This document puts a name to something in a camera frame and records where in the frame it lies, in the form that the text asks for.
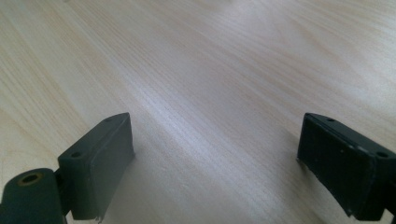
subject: wood grain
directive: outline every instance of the wood grain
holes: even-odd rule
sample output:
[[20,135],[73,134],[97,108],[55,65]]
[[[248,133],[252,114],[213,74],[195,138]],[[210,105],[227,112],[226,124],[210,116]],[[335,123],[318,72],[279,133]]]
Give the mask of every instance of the wood grain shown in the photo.
[[396,151],[396,4],[0,1],[1,186],[122,112],[136,159],[103,223],[356,223],[299,134],[315,112]]

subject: screw hole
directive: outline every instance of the screw hole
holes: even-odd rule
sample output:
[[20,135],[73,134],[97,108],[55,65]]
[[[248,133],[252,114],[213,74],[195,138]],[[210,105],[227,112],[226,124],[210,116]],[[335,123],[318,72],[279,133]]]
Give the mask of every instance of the screw hole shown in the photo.
[[81,153],[79,153],[79,152],[75,152],[75,153],[72,154],[73,158],[77,158],[77,157],[80,157],[80,156],[81,156]]
[[37,179],[38,179],[38,175],[28,175],[22,180],[22,182],[24,184],[27,184],[27,183],[30,183],[30,182],[35,181]]
[[384,152],[377,152],[376,155],[379,156],[379,157],[382,157],[382,158],[387,158],[388,157],[388,154],[384,153]]
[[22,187],[33,185],[35,182],[40,180],[41,177],[43,177],[43,175],[40,173],[33,173],[26,175],[18,181],[18,185]]

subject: light wood surface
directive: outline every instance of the light wood surface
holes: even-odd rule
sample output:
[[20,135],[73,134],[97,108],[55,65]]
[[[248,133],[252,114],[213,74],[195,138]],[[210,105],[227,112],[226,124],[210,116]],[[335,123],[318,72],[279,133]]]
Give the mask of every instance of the light wood surface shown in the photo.
[[396,150],[396,2],[0,1],[2,187],[122,112],[104,224],[357,223],[299,134],[315,112]]

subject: black plastic piece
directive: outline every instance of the black plastic piece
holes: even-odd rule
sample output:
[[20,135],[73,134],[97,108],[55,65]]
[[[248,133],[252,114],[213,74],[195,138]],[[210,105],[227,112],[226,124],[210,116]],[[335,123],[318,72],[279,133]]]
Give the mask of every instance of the black plastic piece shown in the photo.
[[60,168],[11,179],[0,204],[1,224],[63,224],[103,219],[122,174],[134,157],[128,113],[104,119],[59,158]]
[[395,214],[396,154],[392,151],[335,119],[307,113],[297,157],[348,216],[379,220],[385,208]]
[[0,223],[64,223],[55,175],[35,169],[15,176],[4,188]]

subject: mounting hole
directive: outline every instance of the mounting hole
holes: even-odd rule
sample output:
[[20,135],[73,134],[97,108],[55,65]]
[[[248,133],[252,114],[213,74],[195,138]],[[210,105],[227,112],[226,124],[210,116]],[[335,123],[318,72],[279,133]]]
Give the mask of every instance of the mounting hole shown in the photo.
[[42,177],[43,177],[43,174],[41,174],[41,173],[32,173],[32,174],[22,177],[18,181],[18,185],[22,186],[22,187],[33,185],[34,183],[38,182]]
[[388,154],[385,153],[385,152],[377,152],[376,155],[379,156],[379,157],[382,157],[382,158],[387,158],[388,157]]
[[72,157],[73,158],[78,158],[78,157],[80,157],[81,156],[81,153],[80,152],[74,152],[73,154],[72,154]]

